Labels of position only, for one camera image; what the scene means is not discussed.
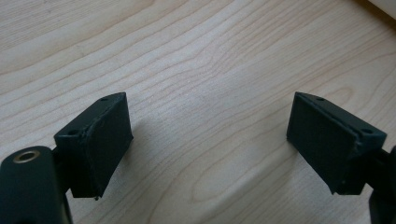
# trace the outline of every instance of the hole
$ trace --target hole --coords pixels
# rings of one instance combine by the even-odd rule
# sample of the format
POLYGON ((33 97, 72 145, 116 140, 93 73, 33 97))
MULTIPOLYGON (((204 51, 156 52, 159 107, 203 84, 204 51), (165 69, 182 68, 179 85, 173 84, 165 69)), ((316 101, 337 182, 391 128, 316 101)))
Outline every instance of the hole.
POLYGON ((69 131, 67 134, 69 134, 69 135, 75 135, 76 133, 78 133, 78 130, 71 130, 71 131, 69 131))
POLYGON ((361 129, 362 132, 364 133, 373 133, 370 129, 361 129))
POLYGON ((15 163, 24 163, 28 161, 32 161, 40 155, 40 152, 37 150, 22 152, 18 156, 14 158, 15 163))

